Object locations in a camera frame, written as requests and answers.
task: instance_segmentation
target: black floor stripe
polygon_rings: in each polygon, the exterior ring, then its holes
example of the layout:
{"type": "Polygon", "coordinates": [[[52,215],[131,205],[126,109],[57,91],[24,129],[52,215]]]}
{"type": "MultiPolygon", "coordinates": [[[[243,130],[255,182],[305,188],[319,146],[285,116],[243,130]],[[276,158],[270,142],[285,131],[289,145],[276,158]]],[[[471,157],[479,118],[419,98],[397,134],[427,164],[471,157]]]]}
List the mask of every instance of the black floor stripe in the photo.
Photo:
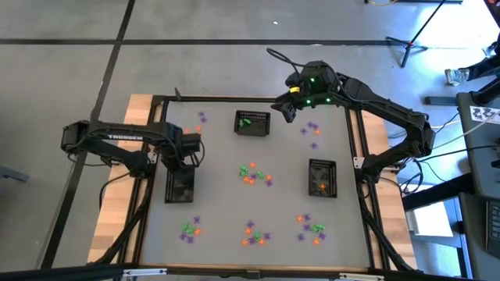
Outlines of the black floor stripe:
{"type": "Polygon", "coordinates": [[[399,46],[386,40],[309,40],[309,39],[127,39],[125,45],[322,45],[322,46],[399,46]]]}
{"type": "Polygon", "coordinates": [[[41,39],[41,38],[5,38],[0,44],[33,44],[33,45],[103,45],[115,44],[114,39],[41,39]]]}

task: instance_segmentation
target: black basket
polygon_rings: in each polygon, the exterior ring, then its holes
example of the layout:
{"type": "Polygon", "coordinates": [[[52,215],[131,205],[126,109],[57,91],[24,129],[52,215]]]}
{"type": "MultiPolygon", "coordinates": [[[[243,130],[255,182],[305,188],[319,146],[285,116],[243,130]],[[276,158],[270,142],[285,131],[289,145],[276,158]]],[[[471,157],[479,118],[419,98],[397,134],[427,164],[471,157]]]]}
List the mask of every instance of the black basket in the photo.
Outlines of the black basket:
{"type": "Polygon", "coordinates": [[[269,134],[271,125],[271,113],[250,112],[237,110],[234,117],[234,132],[243,136],[265,137],[269,134]],[[240,120],[248,119],[250,124],[244,123],[240,127],[240,120]]]}
{"type": "Polygon", "coordinates": [[[309,195],[337,198],[337,165],[335,161],[309,160],[309,195]]]}
{"type": "Polygon", "coordinates": [[[166,172],[165,203],[191,203],[195,197],[195,168],[166,172]]]}

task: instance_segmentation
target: green toy piece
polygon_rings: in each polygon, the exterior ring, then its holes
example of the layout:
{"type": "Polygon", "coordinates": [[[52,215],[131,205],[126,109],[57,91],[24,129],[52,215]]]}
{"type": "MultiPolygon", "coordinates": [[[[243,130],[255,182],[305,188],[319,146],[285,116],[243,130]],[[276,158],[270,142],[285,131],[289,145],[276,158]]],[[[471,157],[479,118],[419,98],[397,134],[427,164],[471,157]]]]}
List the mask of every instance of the green toy piece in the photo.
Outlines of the green toy piece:
{"type": "Polygon", "coordinates": [[[190,227],[188,230],[186,230],[187,234],[193,234],[196,230],[196,227],[190,227]]]}
{"type": "Polygon", "coordinates": [[[182,225],[183,232],[186,232],[186,230],[188,230],[188,228],[189,228],[189,222],[186,222],[185,224],[182,225]]]}

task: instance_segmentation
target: black cable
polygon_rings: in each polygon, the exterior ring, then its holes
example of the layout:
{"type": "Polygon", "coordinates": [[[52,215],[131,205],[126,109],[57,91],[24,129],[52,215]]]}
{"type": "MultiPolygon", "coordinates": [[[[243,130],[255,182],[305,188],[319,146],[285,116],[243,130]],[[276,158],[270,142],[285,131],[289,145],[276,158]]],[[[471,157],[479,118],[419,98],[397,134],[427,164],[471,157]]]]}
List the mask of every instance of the black cable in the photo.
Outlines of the black cable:
{"type": "Polygon", "coordinates": [[[472,150],[481,149],[481,148],[498,148],[498,147],[500,147],[500,145],[496,144],[496,145],[483,145],[483,146],[478,146],[475,148],[465,148],[465,149],[460,149],[458,151],[452,151],[452,152],[443,153],[440,155],[430,156],[430,157],[424,158],[422,160],[419,160],[418,162],[427,161],[427,160],[430,160],[432,158],[437,158],[437,157],[441,157],[441,156],[452,155],[452,154],[463,152],[463,151],[472,151],[472,150]]]}
{"type": "Polygon", "coordinates": [[[390,182],[390,183],[393,183],[393,184],[395,184],[398,188],[400,187],[400,186],[399,186],[399,183],[396,183],[394,180],[391,180],[391,179],[388,179],[388,178],[384,178],[383,176],[381,176],[381,177],[380,177],[380,179],[381,179],[381,180],[386,180],[386,181],[388,181],[388,182],[390,182]]]}
{"type": "Polygon", "coordinates": [[[436,134],[438,134],[439,132],[441,132],[441,130],[443,130],[443,129],[446,127],[446,125],[448,125],[451,121],[453,121],[453,119],[454,119],[454,118],[456,118],[456,116],[458,116],[458,115],[459,115],[459,113],[460,113],[460,112],[457,112],[457,113],[456,113],[456,114],[455,114],[455,115],[454,115],[454,116],[453,116],[453,117],[452,117],[452,118],[451,118],[448,122],[446,122],[445,124],[443,124],[443,127],[441,127],[441,128],[440,128],[440,129],[436,132],[436,134]]]}
{"type": "Polygon", "coordinates": [[[121,178],[124,178],[125,176],[128,176],[128,175],[130,175],[130,172],[125,173],[125,174],[123,174],[121,176],[117,176],[116,178],[110,179],[106,183],[104,183],[104,185],[101,187],[101,191],[99,192],[99,210],[102,207],[102,196],[103,196],[104,190],[106,189],[106,187],[108,186],[108,184],[114,182],[115,180],[119,180],[121,178]]]}
{"type": "MultiPolygon", "coordinates": [[[[77,160],[71,158],[71,155],[68,155],[67,156],[68,160],[70,160],[71,162],[73,163],[76,163],[77,160]]],[[[105,163],[102,163],[102,164],[87,164],[87,163],[84,163],[84,166],[87,166],[87,167],[101,167],[101,166],[107,166],[108,164],[105,164],[105,163]]]]}

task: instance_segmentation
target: sticker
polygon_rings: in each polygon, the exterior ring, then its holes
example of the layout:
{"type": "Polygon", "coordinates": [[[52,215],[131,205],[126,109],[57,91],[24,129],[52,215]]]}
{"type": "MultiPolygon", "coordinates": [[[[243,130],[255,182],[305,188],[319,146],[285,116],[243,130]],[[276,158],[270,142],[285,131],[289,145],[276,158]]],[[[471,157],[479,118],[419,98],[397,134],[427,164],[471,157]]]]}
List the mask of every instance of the sticker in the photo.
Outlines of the sticker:
{"type": "MultiPolygon", "coordinates": [[[[470,106],[470,118],[473,121],[484,122],[488,118],[492,117],[498,110],[500,109],[470,106]]],[[[487,122],[492,124],[500,124],[500,115],[495,116],[493,119],[489,119],[487,122]]]]}

